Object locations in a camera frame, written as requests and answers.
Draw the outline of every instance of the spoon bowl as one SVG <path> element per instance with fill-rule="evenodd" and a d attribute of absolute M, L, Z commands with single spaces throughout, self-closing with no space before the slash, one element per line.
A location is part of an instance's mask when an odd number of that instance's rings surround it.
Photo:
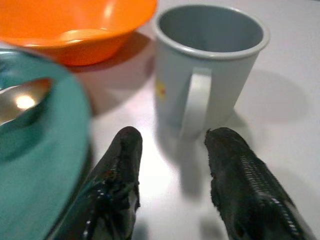
<path fill-rule="evenodd" d="M 0 90 L 0 128 L 15 122 L 30 123 L 52 86 L 53 80 L 44 77 Z"/>

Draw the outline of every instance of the metal spoon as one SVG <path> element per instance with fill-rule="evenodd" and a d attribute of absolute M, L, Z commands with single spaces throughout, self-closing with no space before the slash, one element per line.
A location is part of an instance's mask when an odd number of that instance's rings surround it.
<path fill-rule="evenodd" d="M 0 90 L 0 127 L 32 113 L 52 89 L 53 80 L 44 77 Z"/>

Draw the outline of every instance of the white table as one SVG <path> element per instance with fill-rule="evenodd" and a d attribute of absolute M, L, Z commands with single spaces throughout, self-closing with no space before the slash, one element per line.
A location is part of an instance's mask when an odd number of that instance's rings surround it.
<path fill-rule="evenodd" d="M 224 126 L 239 132 L 265 161 L 320 239 L 320 1 L 200 2 L 242 9 L 269 27 L 271 41 Z M 158 12 L 186 3 L 199 1 L 159 0 Z M 195 143 L 194 160 L 178 161 L 171 155 L 175 139 L 157 127 L 154 45 L 147 23 L 114 59 L 72 68 L 92 101 L 94 160 L 122 127 L 136 127 L 143 137 L 143 154 L 141 208 L 133 239 L 226 240 L 210 199 L 203 136 Z"/>

